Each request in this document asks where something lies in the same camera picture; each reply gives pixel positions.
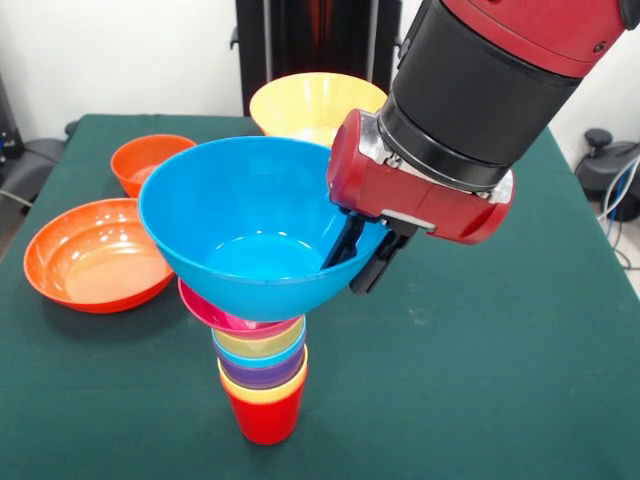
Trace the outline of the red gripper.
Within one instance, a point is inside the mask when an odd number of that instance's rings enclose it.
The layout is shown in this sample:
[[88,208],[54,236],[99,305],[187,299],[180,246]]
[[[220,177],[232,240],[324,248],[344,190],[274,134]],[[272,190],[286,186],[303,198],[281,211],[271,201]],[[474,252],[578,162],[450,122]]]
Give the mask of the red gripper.
[[357,295],[373,291],[418,227],[437,238],[476,244],[499,228],[515,195],[512,171],[481,194],[438,182],[392,153],[378,127],[375,114],[359,109],[349,112],[334,138],[327,170],[331,201],[359,214],[347,215],[322,270],[357,255],[364,216],[406,222],[387,224],[385,237],[349,284]]

